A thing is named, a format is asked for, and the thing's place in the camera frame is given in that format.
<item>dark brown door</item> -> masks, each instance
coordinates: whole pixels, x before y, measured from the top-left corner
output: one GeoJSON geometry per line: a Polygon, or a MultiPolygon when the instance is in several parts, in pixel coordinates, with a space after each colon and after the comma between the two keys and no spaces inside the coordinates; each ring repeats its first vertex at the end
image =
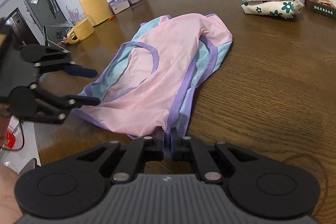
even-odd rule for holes
{"type": "Polygon", "coordinates": [[[27,44],[39,44],[18,8],[7,17],[6,24],[12,26],[13,43],[17,49],[27,44]]]}

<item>wood grain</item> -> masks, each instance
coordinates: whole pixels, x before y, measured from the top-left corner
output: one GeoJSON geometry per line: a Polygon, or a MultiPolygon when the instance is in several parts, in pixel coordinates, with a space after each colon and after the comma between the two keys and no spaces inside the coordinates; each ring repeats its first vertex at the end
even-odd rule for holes
{"type": "MultiPolygon", "coordinates": [[[[234,42],[219,70],[197,90],[188,135],[207,144],[226,140],[280,161],[297,155],[289,163],[308,170],[320,182],[322,193],[316,208],[327,191],[316,218],[322,224],[335,223],[336,21],[306,8],[292,20],[245,15],[240,3],[144,0],[139,7],[96,27],[94,35],[69,50],[76,62],[102,72],[140,23],[161,15],[216,13],[234,42]]],[[[58,95],[75,94],[90,81],[55,72],[42,86],[58,95]]],[[[107,140],[129,142],[126,136],[74,115],[63,126],[36,124],[35,134],[43,164],[107,140]]],[[[170,160],[150,162],[146,172],[182,173],[185,166],[170,160]]]]}

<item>yellow mug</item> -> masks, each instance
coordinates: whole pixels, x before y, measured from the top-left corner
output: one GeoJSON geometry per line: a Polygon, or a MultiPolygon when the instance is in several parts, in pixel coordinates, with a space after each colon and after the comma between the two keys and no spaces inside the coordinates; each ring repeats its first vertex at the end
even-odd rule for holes
{"type": "Polygon", "coordinates": [[[75,44],[79,41],[84,40],[85,38],[88,38],[90,35],[92,35],[95,32],[95,29],[92,27],[89,20],[86,18],[76,24],[75,27],[71,29],[71,31],[67,35],[67,41],[70,44],[75,44]]]}

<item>purple tissue box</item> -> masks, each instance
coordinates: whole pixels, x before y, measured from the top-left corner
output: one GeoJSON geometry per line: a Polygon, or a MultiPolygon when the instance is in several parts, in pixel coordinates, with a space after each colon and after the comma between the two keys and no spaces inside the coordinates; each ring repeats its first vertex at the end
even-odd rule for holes
{"type": "Polygon", "coordinates": [[[124,11],[129,7],[128,0],[112,0],[109,2],[109,6],[113,13],[116,15],[117,13],[124,11]]]}

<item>white floor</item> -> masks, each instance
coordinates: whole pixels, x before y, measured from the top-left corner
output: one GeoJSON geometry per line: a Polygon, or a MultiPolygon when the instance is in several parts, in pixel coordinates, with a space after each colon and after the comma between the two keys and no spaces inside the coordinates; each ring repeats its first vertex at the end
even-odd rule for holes
{"type": "MultiPolygon", "coordinates": [[[[41,165],[37,152],[34,124],[32,122],[23,123],[23,132],[25,135],[25,146],[20,151],[0,152],[0,162],[19,173],[21,169],[32,159],[36,158],[38,165],[41,165]]],[[[20,148],[22,145],[22,134],[20,127],[15,132],[15,145],[13,149],[20,148]]]]}

